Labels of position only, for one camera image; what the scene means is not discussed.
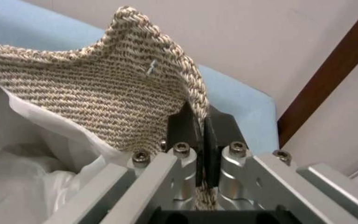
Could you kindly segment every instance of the white wall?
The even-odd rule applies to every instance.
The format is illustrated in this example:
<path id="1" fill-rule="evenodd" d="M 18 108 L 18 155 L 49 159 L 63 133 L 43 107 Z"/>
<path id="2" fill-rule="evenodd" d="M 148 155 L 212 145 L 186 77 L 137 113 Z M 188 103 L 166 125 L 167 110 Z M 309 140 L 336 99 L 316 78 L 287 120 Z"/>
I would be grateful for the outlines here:
<path id="1" fill-rule="evenodd" d="M 284 146 L 298 164 L 358 169 L 358 65 Z"/>
<path id="2" fill-rule="evenodd" d="M 358 19 L 358 0 L 27 1 L 101 28 L 107 27 L 119 6 L 133 6 L 197 63 L 271 95 L 278 117 Z M 358 82 L 358 74 L 349 79 Z M 345 88 L 344 92 L 358 95 L 357 83 Z M 346 99 L 356 100 L 358 105 L 358 98 Z M 347 160 L 349 150 L 358 146 L 358 134 L 352 129 L 358 115 L 332 115 L 340 108 L 353 108 L 346 99 L 333 102 L 330 98 L 331 103 L 324 103 L 314 115 L 316 124 L 308 121 L 291 139 L 285 148 L 298 163 L 324 160 L 346 173 L 358 167 L 358 158 Z M 345 108 L 339 107 L 342 103 L 346 103 Z M 320 125 L 327 126 L 325 132 Z"/>

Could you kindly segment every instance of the light blue surface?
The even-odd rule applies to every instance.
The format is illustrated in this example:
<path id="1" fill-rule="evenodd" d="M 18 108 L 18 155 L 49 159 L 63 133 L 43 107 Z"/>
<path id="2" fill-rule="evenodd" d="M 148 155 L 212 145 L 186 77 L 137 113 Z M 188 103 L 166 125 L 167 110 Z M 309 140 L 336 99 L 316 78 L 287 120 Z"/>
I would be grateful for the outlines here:
<path id="1" fill-rule="evenodd" d="M 19 0 L 0 0 L 0 44 L 69 50 L 87 46 L 102 35 L 103 30 L 64 15 Z M 273 99 L 205 66 L 200 71 L 210 103 L 234 115 L 253 153 L 278 149 Z"/>

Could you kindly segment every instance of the woven fabric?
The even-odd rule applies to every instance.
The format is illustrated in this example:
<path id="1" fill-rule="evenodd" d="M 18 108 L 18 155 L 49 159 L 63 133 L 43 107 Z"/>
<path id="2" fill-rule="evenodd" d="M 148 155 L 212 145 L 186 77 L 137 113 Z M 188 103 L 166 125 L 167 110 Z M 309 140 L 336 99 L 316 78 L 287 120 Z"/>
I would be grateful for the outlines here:
<path id="1" fill-rule="evenodd" d="M 131 7 L 119 8 L 89 47 L 50 52 L 0 45 L 0 85 L 124 151 L 155 154 L 168 116 L 186 100 L 201 126 L 208 109 L 192 59 Z M 206 190 L 198 189 L 197 198 L 199 209 L 213 207 Z"/>

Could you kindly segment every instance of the wooden frame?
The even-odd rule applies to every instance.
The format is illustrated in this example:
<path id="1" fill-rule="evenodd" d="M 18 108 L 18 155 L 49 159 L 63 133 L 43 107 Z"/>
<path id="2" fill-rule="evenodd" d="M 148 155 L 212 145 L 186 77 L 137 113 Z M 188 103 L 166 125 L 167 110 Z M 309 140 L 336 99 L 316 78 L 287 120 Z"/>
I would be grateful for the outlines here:
<path id="1" fill-rule="evenodd" d="M 280 148 L 358 64 L 358 21 L 277 122 Z"/>

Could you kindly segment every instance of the white plastic sheet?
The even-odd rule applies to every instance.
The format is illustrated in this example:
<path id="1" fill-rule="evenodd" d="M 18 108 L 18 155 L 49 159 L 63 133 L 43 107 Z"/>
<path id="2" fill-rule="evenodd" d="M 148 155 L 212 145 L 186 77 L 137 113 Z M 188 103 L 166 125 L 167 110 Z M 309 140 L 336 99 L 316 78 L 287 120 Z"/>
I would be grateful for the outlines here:
<path id="1" fill-rule="evenodd" d="M 0 87 L 0 223 L 42 223 L 121 153 Z"/>

